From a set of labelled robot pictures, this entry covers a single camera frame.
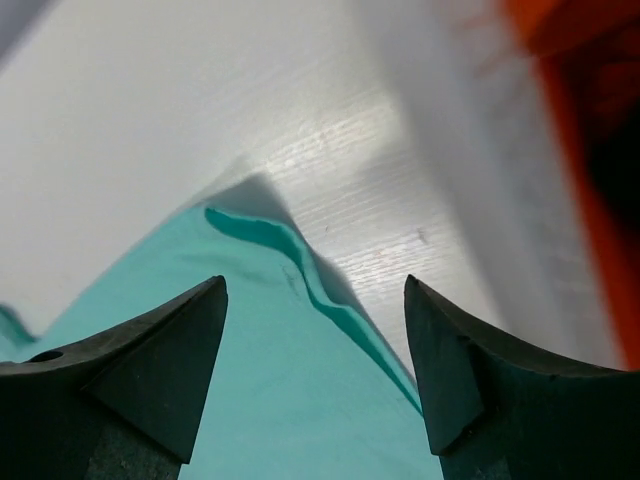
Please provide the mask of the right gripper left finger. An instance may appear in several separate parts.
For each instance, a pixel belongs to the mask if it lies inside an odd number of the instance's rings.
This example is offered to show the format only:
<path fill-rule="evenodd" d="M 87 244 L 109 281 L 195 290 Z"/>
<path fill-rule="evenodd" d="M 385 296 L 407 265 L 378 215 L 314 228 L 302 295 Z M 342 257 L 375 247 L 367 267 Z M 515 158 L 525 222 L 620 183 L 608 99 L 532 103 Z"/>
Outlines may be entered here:
<path fill-rule="evenodd" d="M 191 460 L 222 339 L 225 280 L 1 366 L 5 479 L 175 479 Z"/>

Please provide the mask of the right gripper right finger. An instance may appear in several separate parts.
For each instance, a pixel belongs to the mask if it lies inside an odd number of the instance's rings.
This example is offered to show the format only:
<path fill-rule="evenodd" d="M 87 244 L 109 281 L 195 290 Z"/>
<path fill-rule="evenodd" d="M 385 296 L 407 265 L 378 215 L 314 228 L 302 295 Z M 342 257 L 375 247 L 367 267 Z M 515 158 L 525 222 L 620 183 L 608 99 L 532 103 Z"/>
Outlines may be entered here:
<path fill-rule="evenodd" d="M 415 277 L 406 330 L 430 451 L 447 479 L 635 479 L 639 375 L 570 359 Z"/>

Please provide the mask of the teal t-shirt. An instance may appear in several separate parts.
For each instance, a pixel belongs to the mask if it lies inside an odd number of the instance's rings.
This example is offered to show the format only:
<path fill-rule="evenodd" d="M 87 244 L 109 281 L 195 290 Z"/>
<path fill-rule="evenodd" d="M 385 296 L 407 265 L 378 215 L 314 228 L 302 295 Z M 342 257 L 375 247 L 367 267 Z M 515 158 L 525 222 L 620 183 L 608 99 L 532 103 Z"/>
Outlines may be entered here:
<path fill-rule="evenodd" d="M 189 208 L 126 254 L 28 340 L 1 324 L 1 357 L 24 361 L 147 312 L 220 275 L 222 342 L 184 479 L 438 479 L 417 390 L 379 334 L 333 301 L 287 226 Z"/>

